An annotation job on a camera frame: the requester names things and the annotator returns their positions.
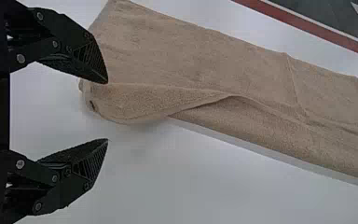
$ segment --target bolt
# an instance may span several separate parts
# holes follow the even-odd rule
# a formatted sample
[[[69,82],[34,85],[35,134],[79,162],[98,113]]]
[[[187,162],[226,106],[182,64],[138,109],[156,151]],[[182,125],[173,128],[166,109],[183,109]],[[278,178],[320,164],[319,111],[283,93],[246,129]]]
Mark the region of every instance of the bolt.
[[[66,51],[68,51],[68,53],[72,53],[72,48],[71,48],[71,46],[66,46]]]
[[[58,47],[58,42],[53,40],[53,47],[56,49]]]
[[[83,189],[85,191],[89,190],[90,189],[90,184],[89,183],[84,184]]]
[[[16,167],[19,170],[24,168],[24,165],[25,165],[25,161],[23,161],[23,160],[19,160],[19,161],[16,162]]]
[[[53,181],[53,183],[56,183],[58,181],[58,176],[54,175],[51,180]]]
[[[25,56],[22,54],[17,55],[17,62],[19,63],[25,63]]]
[[[71,168],[67,168],[67,169],[65,169],[64,175],[69,176],[69,175],[71,175],[71,173],[72,173]]]
[[[89,39],[89,38],[90,38],[89,32],[85,32],[85,33],[84,33],[84,37],[85,37],[86,39]]]
[[[45,18],[45,17],[43,16],[43,14],[40,13],[40,12],[36,13],[36,17],[37,17],[40,21],[42,21],[42,20]]]
[[[41,209],[42,209],[42,203],[37,203],[37,204],[34,206],[34,210],[35,210],[36,212],[39,212]]]

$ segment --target beige towel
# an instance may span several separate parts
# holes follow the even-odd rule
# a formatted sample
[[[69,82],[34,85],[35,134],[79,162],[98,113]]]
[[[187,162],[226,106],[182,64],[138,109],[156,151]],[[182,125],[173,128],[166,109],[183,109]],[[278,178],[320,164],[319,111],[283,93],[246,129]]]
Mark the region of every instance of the beige towel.
[[[358,78],[110,0],[91,26],[110,84],[91,107],[132,124],[166,116],[358,177]]]

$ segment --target white surface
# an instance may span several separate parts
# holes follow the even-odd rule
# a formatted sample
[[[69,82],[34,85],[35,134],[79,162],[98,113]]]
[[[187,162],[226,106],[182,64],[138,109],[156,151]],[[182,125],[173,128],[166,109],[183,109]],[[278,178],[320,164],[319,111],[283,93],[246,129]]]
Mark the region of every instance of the white surface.
[[[102,1],[22,0],[89,26]],[[137,0],[303,61],[358,76],[358,55],[228,0]],[[83,105],[77,79],[40,64],[12,74],[11,148],[30,159],[107,137],[94,189],[20,223],[358,223],[358,187],[174,125],[127,127]]]

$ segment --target red stripe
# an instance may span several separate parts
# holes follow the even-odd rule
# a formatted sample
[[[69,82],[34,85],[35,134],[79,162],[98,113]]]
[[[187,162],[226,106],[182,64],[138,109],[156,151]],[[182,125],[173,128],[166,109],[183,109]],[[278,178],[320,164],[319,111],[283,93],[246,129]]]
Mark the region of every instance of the red stripe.
[[[270,4],[262,2],[260,0],[232,0],[238,4],[241,4],[245,7],[249,7],[258,12],[261,12],[267,16],[270,16],[278,21],[282,21],[286,24],[294,26],[300,30],[303,30],[312,35],[316,35],[324,40],[332,42],[334,44],[340,45],[345,49],[350,49],[358,53],[358,42],[352,40],[345,35],[340,35],[336,32],[323,28],[315,23],[306,21],[296,15],[293,15],[289,12],[281,10],[277,7],[274,7]]]

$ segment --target towel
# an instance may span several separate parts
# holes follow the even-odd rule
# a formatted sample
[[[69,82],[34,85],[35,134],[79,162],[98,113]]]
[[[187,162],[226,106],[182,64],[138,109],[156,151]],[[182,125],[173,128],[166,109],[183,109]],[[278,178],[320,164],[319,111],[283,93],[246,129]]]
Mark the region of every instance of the towel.
[[[110,83],[82,80],[117,123],[171,117],[358,177],[358,78],[110,0],[91,25]]]

